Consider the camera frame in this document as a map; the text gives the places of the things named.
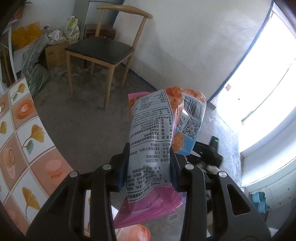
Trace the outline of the white gloved hand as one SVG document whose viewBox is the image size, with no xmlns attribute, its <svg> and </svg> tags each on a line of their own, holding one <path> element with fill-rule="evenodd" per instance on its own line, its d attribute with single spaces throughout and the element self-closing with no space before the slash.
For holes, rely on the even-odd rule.
<svg viewBox="0 0 296 241">
<path fill-rule="evenodd" d="M 216 166 L 203 165 L 201 163 L 196 164 L 196 167 L 200 168 L 203 172 L 211 173 L 216 175 L 220 170 Z"/>
</svg>

